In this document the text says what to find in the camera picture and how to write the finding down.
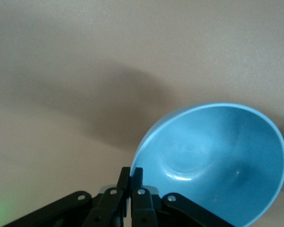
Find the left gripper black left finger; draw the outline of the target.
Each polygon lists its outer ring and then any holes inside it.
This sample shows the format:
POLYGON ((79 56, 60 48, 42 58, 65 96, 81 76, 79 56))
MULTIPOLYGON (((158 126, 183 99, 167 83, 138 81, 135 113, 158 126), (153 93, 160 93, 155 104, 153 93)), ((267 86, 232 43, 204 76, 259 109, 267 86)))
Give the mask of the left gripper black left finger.
POLYGON ((92 203, 84 227, 122 227, 127 214, 130 167, 123 167, 116 186, 107 188, 98 195, 98 202, 92 203))

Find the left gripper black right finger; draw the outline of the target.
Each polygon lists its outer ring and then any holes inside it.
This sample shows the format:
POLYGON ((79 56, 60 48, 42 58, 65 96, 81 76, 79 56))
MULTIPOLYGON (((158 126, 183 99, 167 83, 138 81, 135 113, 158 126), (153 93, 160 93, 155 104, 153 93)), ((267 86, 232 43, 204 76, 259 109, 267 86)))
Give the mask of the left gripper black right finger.
POLYGON ((135 168, 132 176, 131 218, 133 227, 157 227, 151 192, 143 186, 143 169, 135 168))

